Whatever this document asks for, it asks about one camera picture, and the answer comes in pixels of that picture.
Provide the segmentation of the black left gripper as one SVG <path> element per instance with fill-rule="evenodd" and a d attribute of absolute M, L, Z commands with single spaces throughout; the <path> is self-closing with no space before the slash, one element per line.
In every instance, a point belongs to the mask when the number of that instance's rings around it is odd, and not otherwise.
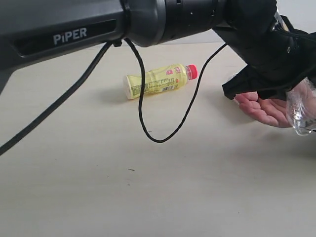
<path fill-rule="evenodd" d="M 222 85 L 225 97 L 256 91 L 260 99 L 286 93 L 316 76 L 316 39 L 293 28 L 275 0 L 216 0 L 214 32 L 246 63 Z"/>

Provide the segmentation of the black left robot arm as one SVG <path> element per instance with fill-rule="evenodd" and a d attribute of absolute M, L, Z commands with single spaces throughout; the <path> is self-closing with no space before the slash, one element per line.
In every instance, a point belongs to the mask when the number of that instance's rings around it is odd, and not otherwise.
<path fill-rule="evenodd" d="M 282 98 L 316 80 L 316 36 L 295 29 L 274 0 L 3 0 L 0 86 L 23 67 L 128 38 L 141 47 L 213 30 L 245 63 L 229 99 Z"/>

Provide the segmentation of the person's open hand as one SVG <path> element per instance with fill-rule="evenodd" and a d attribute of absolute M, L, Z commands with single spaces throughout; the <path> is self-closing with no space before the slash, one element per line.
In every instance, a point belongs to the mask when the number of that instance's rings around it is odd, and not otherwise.
<path fill-rule="evenodd" d="M 262 124 L 278 128 L 290 128 L 286 117 L 286 102 L 279 99 L 263 100 L 257 92 L 237 94 L 234 100 L 239 109 Z"/>

